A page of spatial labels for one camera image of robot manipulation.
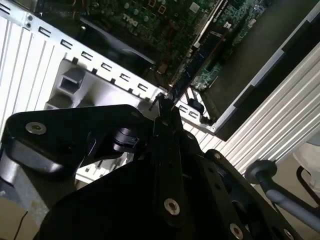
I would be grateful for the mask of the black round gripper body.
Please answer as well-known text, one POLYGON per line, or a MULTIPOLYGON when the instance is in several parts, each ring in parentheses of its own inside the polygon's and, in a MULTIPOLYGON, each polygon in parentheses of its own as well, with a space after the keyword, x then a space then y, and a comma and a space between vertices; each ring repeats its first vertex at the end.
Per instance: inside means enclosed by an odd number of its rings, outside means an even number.
POLYGON ((199 172, 183 164, 186 220, 169 226, 153 211, 153 168, 131 162, 60 200, 46 215, 39 240, 224 240, 217 212, 205 199, 199 172))

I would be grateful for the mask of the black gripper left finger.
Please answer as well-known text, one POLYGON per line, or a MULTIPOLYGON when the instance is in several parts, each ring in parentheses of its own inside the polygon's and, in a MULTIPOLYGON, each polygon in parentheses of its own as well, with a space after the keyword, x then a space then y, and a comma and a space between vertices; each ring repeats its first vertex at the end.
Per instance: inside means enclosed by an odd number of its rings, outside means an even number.
POLYGON ((41 226, 64 197, 144 161, 153 169, 153 212, 179 229, 186 197, 172 108, 160 100, 153 120, 127 104, 16 113, 5 124, 0 177, 24 203, 40 200, 33 214, 41 226))

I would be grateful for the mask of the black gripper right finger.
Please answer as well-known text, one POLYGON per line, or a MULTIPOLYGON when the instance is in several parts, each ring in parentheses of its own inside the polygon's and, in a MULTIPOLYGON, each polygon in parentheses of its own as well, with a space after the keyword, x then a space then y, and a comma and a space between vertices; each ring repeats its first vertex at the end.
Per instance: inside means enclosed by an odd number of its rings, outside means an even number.
POLYGON ((219 151, 201 150, 196 137, 183 129, 177 107, 172 108, 171 119, 198 240, 301 239, 219 151))

